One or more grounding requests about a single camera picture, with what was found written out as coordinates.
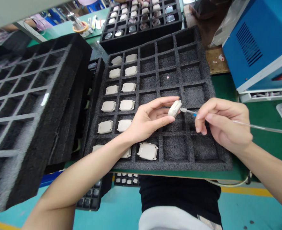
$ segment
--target clear tubing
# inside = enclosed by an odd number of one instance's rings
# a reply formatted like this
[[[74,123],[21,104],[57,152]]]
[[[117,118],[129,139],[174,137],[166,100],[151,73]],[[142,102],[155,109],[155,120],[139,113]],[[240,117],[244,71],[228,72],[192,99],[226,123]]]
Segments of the clear tubing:
[[[187,110],[185,108],[181,108],[180,110],[182,112],[197,114],[197,112],[193,112],[193,111]],[[261,129],[261,130],[265,130],[265,131],[269,131],[269,132],[275,132],[275,133],[282,133],[282,129],[274,129],[274,128],[268,128],[268,127],[263,127],[263,126],[257,126],[257,125],[247,124],[247,123],[244,123],[244,122],[241,122],[241,121],[236,121],[236,120],[231,120],[231,121],[233,121],[234,123],[246,125],[246,126],[249,126],[251,128],[255,128],[255,129]]]

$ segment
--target blue machine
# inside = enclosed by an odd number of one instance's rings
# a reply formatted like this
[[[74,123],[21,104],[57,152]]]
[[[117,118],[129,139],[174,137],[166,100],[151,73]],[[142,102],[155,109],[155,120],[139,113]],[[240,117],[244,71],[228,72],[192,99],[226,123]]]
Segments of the blue machine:
[[[223,51],[239,93],[282,90],[282,0],[250,0]]]

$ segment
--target floor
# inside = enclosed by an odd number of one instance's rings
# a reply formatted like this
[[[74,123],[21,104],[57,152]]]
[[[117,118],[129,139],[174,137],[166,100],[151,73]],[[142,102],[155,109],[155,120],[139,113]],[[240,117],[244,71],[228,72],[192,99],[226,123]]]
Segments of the floor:
[[[40,188],[36,197],[0,213],[0,222],[7,224],[0,224],[0,229],[21,228],[46,188]],[[224,230],[282,230],[282,206],[272,197],[222,192],[219,209]],[[98,212],[76,210],[74,230],[138,229],[140,215],[139,188],[113,186],[102,198]]]

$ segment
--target workbench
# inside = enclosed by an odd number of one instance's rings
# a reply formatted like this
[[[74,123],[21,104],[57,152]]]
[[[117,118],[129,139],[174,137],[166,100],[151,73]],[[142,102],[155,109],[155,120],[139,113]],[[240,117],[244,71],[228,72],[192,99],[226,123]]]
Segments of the workbench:
[[[109,9],[103,9],[91,14],[81,16],[80,19],[88,21],[89,17],[97,15],[99,19],[107,17]],[[54,26],[47,29],[44,38],[47,40],[54,39],[69,33],[72,33],[72,23],[70,21]],[[95,30],[93,34],[86,38],[88,44],[92,44],[100,39],[102,29]],[[37,44],[35,41],[31,41],[29,46]],[[212,82],[215,87],[216,97],[223,98],[231,101],[237,101],[237,92],[230,73],[222,75],[212,75]],[[254,125],[267,126],[271,128],[282,129],[282,118],[276,110],[276,105],[282,103],[280,101],[267,101],[247,103],[247,107],[250,112],[250,122]],[[282,160],[282,134],[262,131],[258,129],[251,129],[254,136],[254,142]],[[112,172],[119,172],[119,170],[112,169]],[[141,170],[121,170],[123,173],[138,173],[138,174],[151,174],[151,175],[163,175],[173,177],[189,177],[199,179],[220,179],[220,180],[244,180],[246,178],[248,169],[244,164],[233,155],[233,170],[224,172],[197,172],[197,171],[141,171]]]

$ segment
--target yellow floor line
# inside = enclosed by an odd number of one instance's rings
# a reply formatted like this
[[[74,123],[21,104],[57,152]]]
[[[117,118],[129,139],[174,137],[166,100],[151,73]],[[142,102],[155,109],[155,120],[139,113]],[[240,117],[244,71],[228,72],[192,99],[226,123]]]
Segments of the yellow floor line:
[[[222,192],[225,193],[273,197],[272,194],[267,189],[264,188],[246,188],[246,187],[236,187],[236,188],[221,187],[221,188],[222,188]]]
[[[0,229],[1,230],[20,230],[20,228],[11,226],[11,225],[7,225],[7,224],[3,224],[0,222]]]

